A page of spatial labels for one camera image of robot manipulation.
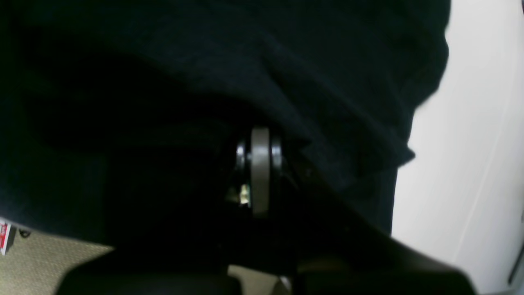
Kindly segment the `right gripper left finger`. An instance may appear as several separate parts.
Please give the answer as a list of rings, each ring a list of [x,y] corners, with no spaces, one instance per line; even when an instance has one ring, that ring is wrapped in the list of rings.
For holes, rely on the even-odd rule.
[[[220,172],[190,190],[156,188],[137,226],[107,255],[69,271],[58,295],[241,295],[225,260],[242,215],[245,172]]]

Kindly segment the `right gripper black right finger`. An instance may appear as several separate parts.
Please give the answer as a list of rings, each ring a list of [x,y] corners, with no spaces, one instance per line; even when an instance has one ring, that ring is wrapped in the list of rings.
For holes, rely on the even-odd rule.
[[[290,156],[305,219],[296,295],[473,295],[462,272],[391,239],[350,209],[303,156]]]

